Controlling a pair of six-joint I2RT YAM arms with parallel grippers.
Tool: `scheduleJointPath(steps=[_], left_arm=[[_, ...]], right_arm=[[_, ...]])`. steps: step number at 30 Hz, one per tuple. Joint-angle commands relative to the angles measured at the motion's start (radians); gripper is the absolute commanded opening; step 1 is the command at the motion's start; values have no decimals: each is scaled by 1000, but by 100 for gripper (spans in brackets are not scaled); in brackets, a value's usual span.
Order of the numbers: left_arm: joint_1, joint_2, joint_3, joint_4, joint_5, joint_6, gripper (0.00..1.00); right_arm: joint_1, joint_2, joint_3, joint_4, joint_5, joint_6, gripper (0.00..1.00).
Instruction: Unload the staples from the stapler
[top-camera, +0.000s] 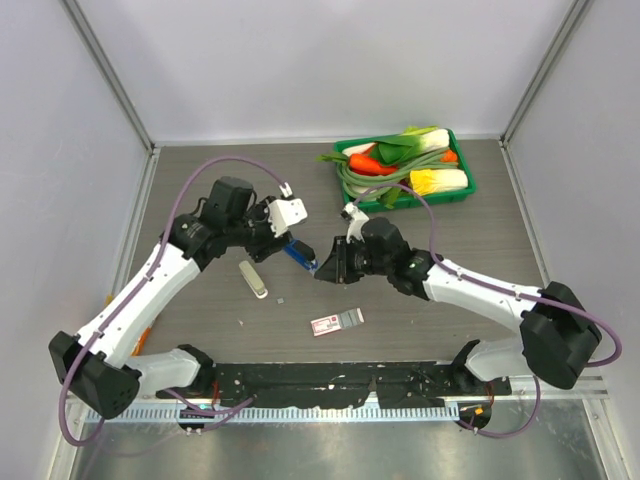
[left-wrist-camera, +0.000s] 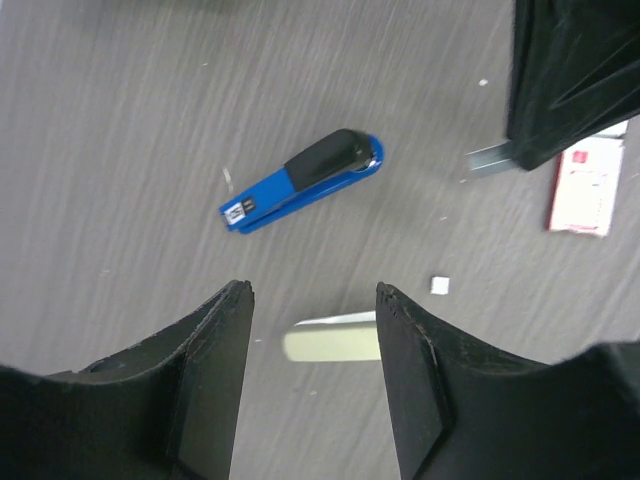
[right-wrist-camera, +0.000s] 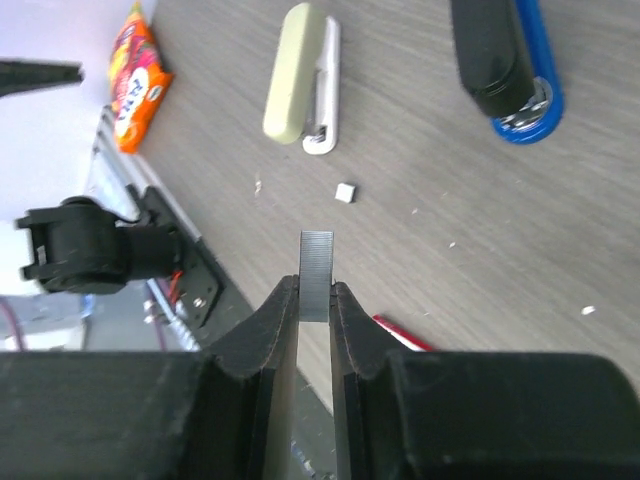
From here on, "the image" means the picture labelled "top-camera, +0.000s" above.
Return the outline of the blue stapler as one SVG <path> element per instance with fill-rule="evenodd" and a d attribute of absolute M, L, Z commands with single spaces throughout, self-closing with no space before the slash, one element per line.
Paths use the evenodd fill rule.
<path fill-rule="evenodd" d="M 293 239 L 283 251 L 306 271 L 314 274 L 318 269 L 318 261 L 313 248 L 305 242 Z"/>

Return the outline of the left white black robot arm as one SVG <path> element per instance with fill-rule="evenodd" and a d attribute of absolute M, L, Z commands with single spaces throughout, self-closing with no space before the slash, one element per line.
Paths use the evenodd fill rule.
<path fill-rule="evenodd" d="M 145 356 L 134 349 L 166 305 L 229 248 L 261 262 L 291 242 L 290 228 L 307 212 L 288 186 L 282 191 L 258 201 L 251 183 L 218 179 L 194 212 L 171 221 L 143 267 L 98 316 L 76 334 L 59 332 L 50 341 L 60 382 L 105 419 L 165 389 L 205 397 L 214 383 L 207 354 L 189 344 Z"/>

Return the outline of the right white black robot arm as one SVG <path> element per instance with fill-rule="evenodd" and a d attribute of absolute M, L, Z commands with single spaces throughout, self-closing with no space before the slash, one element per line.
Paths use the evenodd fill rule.
<path fill-rule="evenodd" d="M 462 308 L 513 332 L 503 340 L 470 341 L 457 354 L 451 380 L 465 395 L 489 381 L 523 375 L 570 390 L 602 340 L 565 285 L 521 286 L 469 271 L 411 247 L 384 218 L 351 222 L 314 276 L 347 285 L 369 275 L 386 278 L 401 294 Z"/>

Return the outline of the white beige stapler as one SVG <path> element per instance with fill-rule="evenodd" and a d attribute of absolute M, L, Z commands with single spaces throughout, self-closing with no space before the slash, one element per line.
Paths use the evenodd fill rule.
<path fill-rule="evenodd" d="M 241 261 L 239 270 L 244 281 L 258 299 L 264 299 L 268 296 L 268 289 L 264 281 L 249 261 Z"/>

